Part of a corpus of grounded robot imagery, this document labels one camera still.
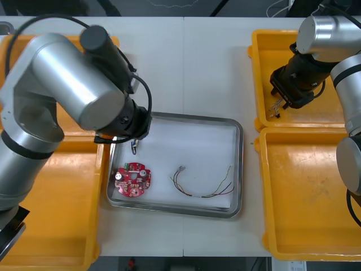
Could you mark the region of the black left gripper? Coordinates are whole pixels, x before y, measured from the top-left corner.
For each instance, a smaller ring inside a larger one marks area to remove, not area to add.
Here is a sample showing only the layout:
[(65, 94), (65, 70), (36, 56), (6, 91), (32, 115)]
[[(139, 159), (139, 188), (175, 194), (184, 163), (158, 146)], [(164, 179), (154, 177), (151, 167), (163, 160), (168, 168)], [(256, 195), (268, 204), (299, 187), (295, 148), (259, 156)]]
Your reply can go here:
[(133, 138), (137, 140), (142, 140), (143, 138), (148, 136), (150, 130), (152, 121), (151, 111), (147, 110), (146, 108), (138, 108), (136, 117), (137, 121)]

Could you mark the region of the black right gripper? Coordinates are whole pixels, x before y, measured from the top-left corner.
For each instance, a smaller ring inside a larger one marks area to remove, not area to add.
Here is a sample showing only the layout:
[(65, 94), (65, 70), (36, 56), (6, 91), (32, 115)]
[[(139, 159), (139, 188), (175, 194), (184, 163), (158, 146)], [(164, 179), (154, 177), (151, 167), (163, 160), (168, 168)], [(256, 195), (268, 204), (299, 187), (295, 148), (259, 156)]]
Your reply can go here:
[(270, 77), (272, 85), (271, 95), (278, 94), (284, 101), (282, 108), (286, 110), (288, 107), (300, 109), (309, 102), (313, 101), (314, 93), (302, 91), (295, 83), (294, 77), (287, 77), (285, 66), (273, 71)]

